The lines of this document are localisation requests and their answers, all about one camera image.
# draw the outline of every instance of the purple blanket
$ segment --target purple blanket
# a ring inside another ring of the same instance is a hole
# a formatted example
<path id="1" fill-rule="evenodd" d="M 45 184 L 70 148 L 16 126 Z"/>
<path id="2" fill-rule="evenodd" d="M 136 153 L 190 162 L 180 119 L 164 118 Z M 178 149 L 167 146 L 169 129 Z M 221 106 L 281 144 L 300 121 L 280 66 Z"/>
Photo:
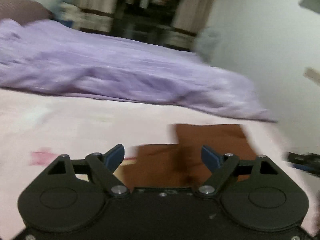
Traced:
<path id="1" fill-rule="evenodd" d="M 83 33 L 50 20 L 0 22 L 0 87 L 273 120 L 247 78 L 208 66 L 194 53 Z"/>

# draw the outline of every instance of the brown pillow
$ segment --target brown pillow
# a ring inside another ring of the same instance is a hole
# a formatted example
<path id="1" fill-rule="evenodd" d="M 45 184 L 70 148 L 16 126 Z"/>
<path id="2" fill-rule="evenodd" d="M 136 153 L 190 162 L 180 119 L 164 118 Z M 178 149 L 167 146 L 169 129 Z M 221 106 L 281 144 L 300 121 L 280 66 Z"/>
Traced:
<path id="1" fill-rule="evenodd" d="M 137 147 L 137 162 L 123 166 L 125 184 L 134 187 L 182 187 L 188 184 L 187 168 L 175 145 Z"/>
<path id="2" fill-rule="evenodd" d="M 237 124 L 222 125 L 175 125 L 178 142 L 183 146 L 183 158 L 189 170 L 189 176 L 196 186 L 203 184 L 211 172 L 201 161 L 201 147 L 207 145 L 223 155 L 233 153 L 243 160 L 254 160 L 255 152 L 251 149 L 245 134 Z M 239 180 L 248 176 L 239 176 Z"/>
<path id="3" fill-rule="evenodd" d="M 0 0 L 0 21 L 12 19 L 21 25 L 50 18 L 40 3 L 30 0 Z"/>

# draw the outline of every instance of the pink stain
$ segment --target pink stain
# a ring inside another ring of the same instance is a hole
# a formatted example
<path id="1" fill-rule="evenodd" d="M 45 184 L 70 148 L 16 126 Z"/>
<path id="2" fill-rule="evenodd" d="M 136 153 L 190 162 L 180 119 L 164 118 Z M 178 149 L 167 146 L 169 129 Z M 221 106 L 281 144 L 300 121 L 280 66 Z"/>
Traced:
<path id="1" fill-rule="evenodd" d="M 50 148 L 41 148 L 39 151 L 31 152 L 31 162 L 30 165 L 48 166 L 56 157 L 50 151 Z"/>

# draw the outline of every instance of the light switch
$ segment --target light switch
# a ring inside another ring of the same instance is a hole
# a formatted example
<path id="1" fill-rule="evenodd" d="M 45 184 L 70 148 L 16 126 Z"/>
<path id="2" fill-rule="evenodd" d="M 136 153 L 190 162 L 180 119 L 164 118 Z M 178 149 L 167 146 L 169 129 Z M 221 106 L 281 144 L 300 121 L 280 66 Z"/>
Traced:
<path id="1" fill-rule="evenodd" d="M 306 71 L 304 72 L 303 75 L 320 86 L 320 72 L 319 71 L 317 71 L 311 67 L 308 67 L 308 68 L 306 68 Z"/>
<path id="2" fill-rule="evenodd" d="M 302 0 L 300 5 L 320 14 L 320 0 Z"/>

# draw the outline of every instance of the screw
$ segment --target screw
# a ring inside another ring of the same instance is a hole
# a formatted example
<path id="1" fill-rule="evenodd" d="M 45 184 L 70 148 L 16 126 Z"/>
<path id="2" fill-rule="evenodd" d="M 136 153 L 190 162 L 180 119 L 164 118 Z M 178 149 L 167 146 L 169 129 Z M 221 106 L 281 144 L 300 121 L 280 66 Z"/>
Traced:
<path id="1" fill-rule="evenodd" d="M 127 188 L 125 186 L 122 186 L 122 185 L 117 185 L 117 186 L 113 186 L 111 188 L 111 191 L 114 193 L 114 194 L 124 194 L 127 192 Z"/>
<path id="2" fill-rule="evenodd" d="M 101 154 L 101 153 L 92 153 L 92 155 L 94 155 L 94 156 L 101 156 L 102 154 Z"/>
<path id="3" fill-rule="evenodd" d="M 26 240 L 36 240 L 36 238 L 33 235 L 27 235 Z"/>
<path id="4" fill-rule="evenodd" d="M 214 187 L 209 185 L 204 185 L 199 188 L 199 192 L 201 192 L 202 194 L 212 194 L 214 191 Z"/>

